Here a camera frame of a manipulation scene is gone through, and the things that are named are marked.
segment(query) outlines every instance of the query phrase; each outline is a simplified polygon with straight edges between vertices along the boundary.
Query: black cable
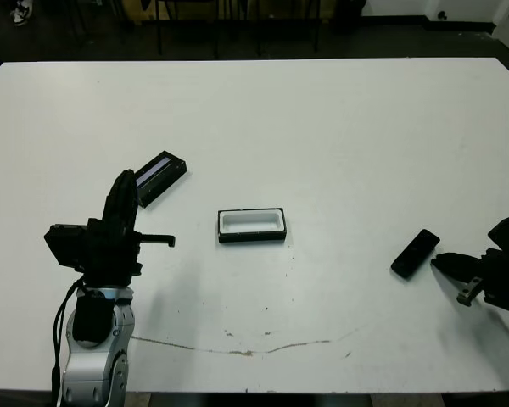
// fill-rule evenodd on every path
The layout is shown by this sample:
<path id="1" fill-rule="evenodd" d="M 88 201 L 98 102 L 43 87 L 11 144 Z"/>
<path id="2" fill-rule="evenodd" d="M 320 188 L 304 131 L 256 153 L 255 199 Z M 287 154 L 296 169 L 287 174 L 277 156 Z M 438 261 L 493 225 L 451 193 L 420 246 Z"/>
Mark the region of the black cable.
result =
<path id="1" fill-rule="evenodd" d="M 53 347 L 54 347 L 54 367 L 51 370 L 51 396 L 52 405 L 57 405 L 59 401 L 59 390 L 60 390 L 60 345 L 62 343 L 62 326 L 64 324 L 64 312 L 66 311 L 66 304 L 74 293 L 74 291 L 83 287 L 83 277 L 74 282 L 68 292 L 64 301 L 59 307 L 53 322 Z"/>

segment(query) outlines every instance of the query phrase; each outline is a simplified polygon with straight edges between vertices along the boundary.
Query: tabletop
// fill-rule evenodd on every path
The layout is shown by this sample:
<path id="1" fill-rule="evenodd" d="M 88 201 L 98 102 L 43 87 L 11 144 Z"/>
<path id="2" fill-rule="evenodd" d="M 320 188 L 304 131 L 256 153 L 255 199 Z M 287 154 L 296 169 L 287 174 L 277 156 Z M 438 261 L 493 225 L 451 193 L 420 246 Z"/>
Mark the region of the tabletop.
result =
<path id="1" fill-rule="evenodd" d="M 495 59 L 3 64 L 0 388 L 51 386 L 79 275 L 49 226 L 100 217 L 120 172 L 163 150 L 188 173 L 138 211 L 136 230 L 176 247 L 138 258 L 129 391 L 509 389 L 509 312 L 459 305 L 428 262 L 409 282 L 389 269 L 422 228 L 435 253 L 494 247 L 509 216 Z M 218 243 L 218 210 L 276 207 L 283 243 Z"/>

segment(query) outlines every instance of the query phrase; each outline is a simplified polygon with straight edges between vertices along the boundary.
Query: shoe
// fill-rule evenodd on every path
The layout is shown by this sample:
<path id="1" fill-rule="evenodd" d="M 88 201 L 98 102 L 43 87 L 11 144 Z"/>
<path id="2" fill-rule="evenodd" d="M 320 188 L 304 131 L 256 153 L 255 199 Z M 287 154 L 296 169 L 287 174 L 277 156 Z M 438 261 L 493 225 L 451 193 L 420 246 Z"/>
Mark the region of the shoe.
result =
<path id="1" fill-rule="evenodd" d="M 32 0 L 18 0 L 17 7 L 10 13 L 16 27 L 28 23 L 32 15 Z"/>

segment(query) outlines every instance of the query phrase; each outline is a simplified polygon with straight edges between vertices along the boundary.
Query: white wall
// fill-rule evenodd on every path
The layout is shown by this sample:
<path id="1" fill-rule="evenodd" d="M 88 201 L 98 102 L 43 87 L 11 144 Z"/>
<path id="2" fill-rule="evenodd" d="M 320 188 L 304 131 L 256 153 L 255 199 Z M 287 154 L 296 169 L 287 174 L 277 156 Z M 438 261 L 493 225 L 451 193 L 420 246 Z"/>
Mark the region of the white wall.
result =
<path id="1" fill-rule="evenodd" d="M 492 20 L 494 24 L 498 25 L 502 20 L 506 20 L 509 15 L 509 0 L 501 0 L 500 7 L 496 10 L 494 14 L 494 19 Z"/>
<path id="2" fill-rule="evenodd" d="M 428 0 L 367 0 L 362 15 L 424 15 Z"/>
<path id="3" fill-rule="evenodd" d="M 426 15 L 432 21 L 445 11 L 447 21 L 471 21 L 490 23 L 507 0 L 428 0 Z"/>

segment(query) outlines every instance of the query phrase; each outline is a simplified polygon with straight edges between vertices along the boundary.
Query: dark floor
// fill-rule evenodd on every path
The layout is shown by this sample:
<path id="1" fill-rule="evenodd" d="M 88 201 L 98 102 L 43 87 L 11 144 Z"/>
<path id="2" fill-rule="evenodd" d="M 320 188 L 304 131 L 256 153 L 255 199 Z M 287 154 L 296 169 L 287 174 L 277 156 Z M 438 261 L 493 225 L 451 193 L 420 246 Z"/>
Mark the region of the dark floor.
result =
<path id="1" fill-rule="evenodd" d="M 120 28 L 109 5 L 81 3 L 88 34 L 76 40 L 62 2 L 34 0 L 34 3 L 30 23 L 14 27 L 8 15 L 8 0 L 0 0 L 2 61 L 215 58 L 209 24 L 164 23 L 164 52 L 159 55 L 155 24 Z M 509 50 L 485 32 L 430 31 L 420 24 L 370 24 L 349 34 L 335 34 L 330 25 L 323 24 L 319 51 L 315 52 L 313 24 L 303 20 L 271 21 L 260 28 L 259 56 L 254 23 L 222 23 L 220 27 L 219 59 L 496 57 L 509 69 Z"/>

